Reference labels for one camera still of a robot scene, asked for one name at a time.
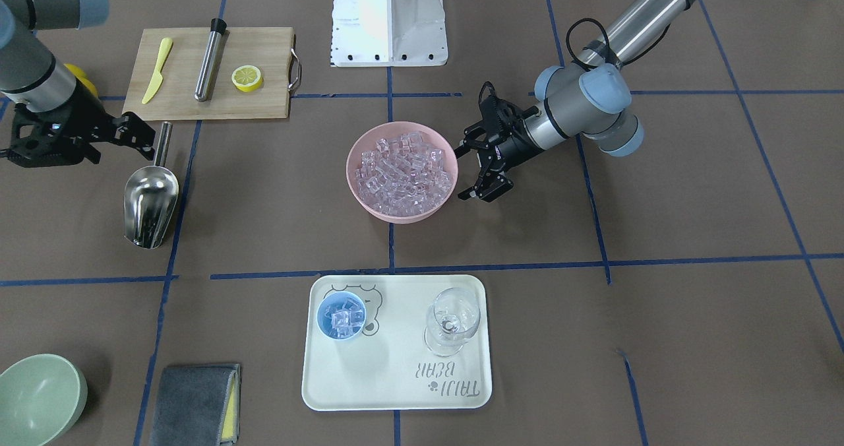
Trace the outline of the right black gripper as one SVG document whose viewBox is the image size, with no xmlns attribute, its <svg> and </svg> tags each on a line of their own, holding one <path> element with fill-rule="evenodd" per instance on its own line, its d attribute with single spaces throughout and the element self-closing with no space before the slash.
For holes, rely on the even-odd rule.
<svg viewBox="0 0 844 446">
<path fill-rule="evenodd" d="M 23 168 L 72 166 L 88 160 L 100 162 L 96 142 L 129 146 L 152 161 L 156 131 L 135 112 L 115 117 L 106 112 L 79 80 L 64 104 L 36 113 L 25 104 L 15 104 L 10 147 L 0 150 L 4 158 Z"/>
</svg>

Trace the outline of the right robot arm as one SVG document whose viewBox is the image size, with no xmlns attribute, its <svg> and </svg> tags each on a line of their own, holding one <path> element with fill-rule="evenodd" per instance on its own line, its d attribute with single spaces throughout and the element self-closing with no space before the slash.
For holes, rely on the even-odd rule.
<svg viewBox="0 0 844 446">
<path fill-rule="evenodd" d="M 109 0 L 2 0 L 1 89 L 13 103 L 2 157 L 23 168 L 100 162 L 94 143 L 129 146 L 151 160 L 156 131 L 135 113 L 115 117 L 39 41 L 36 31 L 88 28 L 109 16 Z"/>
</svg>

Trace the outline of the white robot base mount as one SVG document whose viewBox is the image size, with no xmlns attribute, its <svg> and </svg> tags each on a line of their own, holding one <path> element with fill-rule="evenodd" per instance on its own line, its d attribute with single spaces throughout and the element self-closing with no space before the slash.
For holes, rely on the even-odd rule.
<svg viewBox="0 0 844 446">
<path fill-rule="evenodd" d="M 437 67 L 449 58 L 443 0 L 333 0 L 334 67 Z"/>
</svg>

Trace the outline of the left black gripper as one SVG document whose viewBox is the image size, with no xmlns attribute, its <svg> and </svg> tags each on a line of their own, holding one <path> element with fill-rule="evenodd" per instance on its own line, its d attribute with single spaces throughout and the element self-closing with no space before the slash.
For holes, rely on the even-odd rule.
<svg viewBox="0 0 844 446">
<path fill-rule="evenodd" d="M 491 203 L 514 187 L 506 170 L 542 154 L 543 149 L 531 140 L 524 113 L 515 104 L 488 95 L 479 101 L 479 109 L 481 119 L 464 130 L 464 138 L 455 147 L 455 157 L 474 150 L 481 170 L 474 185 L 458 193 L 458 198 Z"/>
</svg>

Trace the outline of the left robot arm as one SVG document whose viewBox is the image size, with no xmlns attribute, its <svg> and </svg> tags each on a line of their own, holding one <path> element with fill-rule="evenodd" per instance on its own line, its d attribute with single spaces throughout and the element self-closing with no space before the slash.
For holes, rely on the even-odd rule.
<svg viewBox="0 0 844 446">
<path fill-rule="evenodd" d="M 565 67 L 543 70 L 534 85 L 537 103 L 521 110 L 486 82 L 479 92 L 480 121 L 464 131 L 456 157 L 476 151 L 479 175 L 459 199 L 491 202 L 513 188 L 507 172 L 583 135 L 614 157 L 635 152 L 644 139 L 630 112 L 631 92 L 621 75 L 656 46 L 672 21 L 696 0 L 635 0 L 601 35 L 572 55 Z"/>
</svg>

